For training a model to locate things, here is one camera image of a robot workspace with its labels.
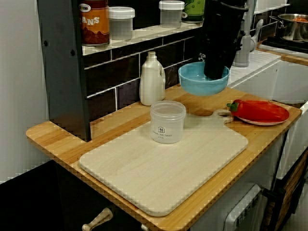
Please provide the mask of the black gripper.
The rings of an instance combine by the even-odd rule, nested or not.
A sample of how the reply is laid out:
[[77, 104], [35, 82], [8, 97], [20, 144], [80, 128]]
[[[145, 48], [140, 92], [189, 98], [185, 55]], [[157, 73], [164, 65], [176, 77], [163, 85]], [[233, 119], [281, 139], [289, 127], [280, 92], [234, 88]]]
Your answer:
[[232, 67], [244, 35], [241, 24], [248, 12], [245, 0], [207, 0], [202, 27], [204, 74], [211, 80], [224, 78]]

